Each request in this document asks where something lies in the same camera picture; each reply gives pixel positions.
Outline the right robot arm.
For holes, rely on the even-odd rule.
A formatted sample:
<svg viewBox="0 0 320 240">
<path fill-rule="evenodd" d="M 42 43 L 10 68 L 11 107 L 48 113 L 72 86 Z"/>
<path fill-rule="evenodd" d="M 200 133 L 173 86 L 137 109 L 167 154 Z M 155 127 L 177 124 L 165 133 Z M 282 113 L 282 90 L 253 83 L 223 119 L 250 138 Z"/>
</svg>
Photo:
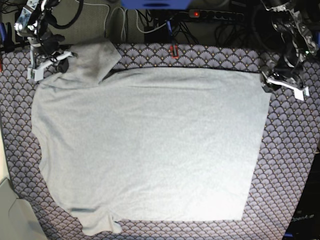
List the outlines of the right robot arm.
<svg viewBox="0 0 320 240">
<path fill-rule="evenodd" d="M 54 66 L 60 73 L 69 68 L 68 57 L 72 53 L 61 47 L 65 37 L 49 29 L 53 20 L 52 7 L 59 3 L 58 0 L 28 0 L 14 24 L 18 36 L 29 42 L 32 74 L 41 67 Z"/>
</svg>

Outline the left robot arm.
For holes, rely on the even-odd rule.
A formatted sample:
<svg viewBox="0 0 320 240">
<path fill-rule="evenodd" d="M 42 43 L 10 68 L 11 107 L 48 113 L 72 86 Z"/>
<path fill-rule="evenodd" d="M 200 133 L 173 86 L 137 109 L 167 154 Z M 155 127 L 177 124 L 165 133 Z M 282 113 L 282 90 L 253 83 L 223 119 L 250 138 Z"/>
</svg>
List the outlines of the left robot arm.
<svg viewBox="0 0 320 240">
<path fill-rule="evenodd" d="M 262 88 L 272 93 L 281 87 L 304 90 L 299 74 L 306 60 L 320 53 L 320 2 L 318 0 L 263 0 L 271 24 L 280 33 L 284 50 L 278 62 L 261 72 Z"/>
</svg>

